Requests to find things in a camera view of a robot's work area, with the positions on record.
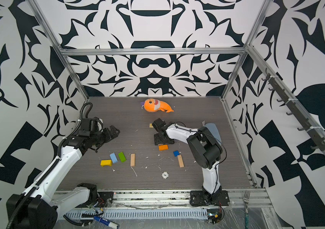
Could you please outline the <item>orange wood block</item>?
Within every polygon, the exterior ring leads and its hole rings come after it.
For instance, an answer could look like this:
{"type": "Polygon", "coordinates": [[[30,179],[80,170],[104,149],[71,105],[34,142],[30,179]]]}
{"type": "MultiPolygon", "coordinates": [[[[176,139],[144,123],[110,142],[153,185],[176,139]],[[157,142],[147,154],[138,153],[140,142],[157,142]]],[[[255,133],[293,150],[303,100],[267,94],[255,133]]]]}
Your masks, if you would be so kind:
{"type": "Polygon", "coordinates": [[[168,145],[158,145],[158,149],[159,149],[159,151],[164,151],[164,150],[168,150],[169,147],[168,147],[168,145]]]}

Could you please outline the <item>natural wood long block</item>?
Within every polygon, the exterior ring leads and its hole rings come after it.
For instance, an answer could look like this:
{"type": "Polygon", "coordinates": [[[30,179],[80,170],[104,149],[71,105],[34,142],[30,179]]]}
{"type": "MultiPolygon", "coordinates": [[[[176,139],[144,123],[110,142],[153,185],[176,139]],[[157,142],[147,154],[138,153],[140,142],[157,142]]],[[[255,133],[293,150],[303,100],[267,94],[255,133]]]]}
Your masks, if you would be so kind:
{"type": "Polygon", "coordinates": [[[183,162],[182,156],[178,155],[177,158],[178,158],[179,167],[184,168],[184,162],[183,162]]]}

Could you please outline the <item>natural wood plank block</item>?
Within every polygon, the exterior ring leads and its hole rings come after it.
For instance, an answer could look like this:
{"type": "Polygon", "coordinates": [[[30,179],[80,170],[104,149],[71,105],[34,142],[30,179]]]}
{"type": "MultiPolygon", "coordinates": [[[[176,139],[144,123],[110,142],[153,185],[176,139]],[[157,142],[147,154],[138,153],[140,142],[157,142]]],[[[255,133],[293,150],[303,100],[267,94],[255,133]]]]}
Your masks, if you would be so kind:
{"type": "Polygon", "coordinates": [[[130,166],[134,167],[135,166],[135,161],[136,161],[136,155],[135,154],[131,154],[130,155],[130,166]]]}

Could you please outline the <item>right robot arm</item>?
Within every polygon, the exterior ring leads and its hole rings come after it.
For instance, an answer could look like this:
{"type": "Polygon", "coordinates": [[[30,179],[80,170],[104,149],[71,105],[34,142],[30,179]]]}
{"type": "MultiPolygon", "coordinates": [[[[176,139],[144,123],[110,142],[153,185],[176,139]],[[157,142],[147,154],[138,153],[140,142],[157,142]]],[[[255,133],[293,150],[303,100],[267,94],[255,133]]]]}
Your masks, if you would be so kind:
{"type": "Polygon", "coordinates": [[[154,135],[155,145],[171,145],[178,140],[189,146],[196,163],[202,168],[203,193],[208,199],[218,198],[222,188],[219,182],[219,164],[225,147],[216,124],[208,123],[196,129],[179,123],[166,123],[158,118],[152,126],[157,131],[154,135]]]}

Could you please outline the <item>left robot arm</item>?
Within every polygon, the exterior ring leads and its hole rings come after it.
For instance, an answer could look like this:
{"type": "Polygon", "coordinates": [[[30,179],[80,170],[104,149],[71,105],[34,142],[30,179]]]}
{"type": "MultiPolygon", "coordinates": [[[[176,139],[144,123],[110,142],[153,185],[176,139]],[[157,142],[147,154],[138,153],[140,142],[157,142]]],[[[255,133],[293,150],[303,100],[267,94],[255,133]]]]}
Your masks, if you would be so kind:
{"type": "Polygon", "coordinates": [[[70,169],[90,149],[97,151],[117,138],[120,130],[103,127],[101,119],[80,118],[77,129],[65,137],[46,170],[22,194],[13,194],[6,203],[8,229],[52,229],[57,221],[80,205],[93,206],[98,198],[96,185],[81,183],[63,196],[52,199],[70,169]]]}

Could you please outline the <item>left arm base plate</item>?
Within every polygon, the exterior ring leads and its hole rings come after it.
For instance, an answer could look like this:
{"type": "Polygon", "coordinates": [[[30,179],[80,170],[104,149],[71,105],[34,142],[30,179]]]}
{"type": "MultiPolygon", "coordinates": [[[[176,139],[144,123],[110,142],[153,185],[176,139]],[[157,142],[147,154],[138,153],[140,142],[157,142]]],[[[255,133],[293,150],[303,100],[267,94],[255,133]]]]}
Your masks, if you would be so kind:
{"type": "Polygon", "coordinates": [[[108,207],[113,203],[114,192],[102,191],[98,192],[96,200],[92,203],[94,208],[108,207]]]}

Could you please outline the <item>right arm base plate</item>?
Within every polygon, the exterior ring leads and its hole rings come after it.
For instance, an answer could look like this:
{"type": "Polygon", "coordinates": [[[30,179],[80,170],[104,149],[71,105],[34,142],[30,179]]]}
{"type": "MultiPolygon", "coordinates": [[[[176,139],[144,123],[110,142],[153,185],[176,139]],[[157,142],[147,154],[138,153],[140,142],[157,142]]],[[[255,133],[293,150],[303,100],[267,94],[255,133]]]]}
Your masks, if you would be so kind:
{"type": "Polygon", "coordinates": [[[199,206],[228,206],[230,199],[226,190],[218,190],[214,194],[209,194],[207,191],[190,191],[190,205],[193,207],[199,206]]]}

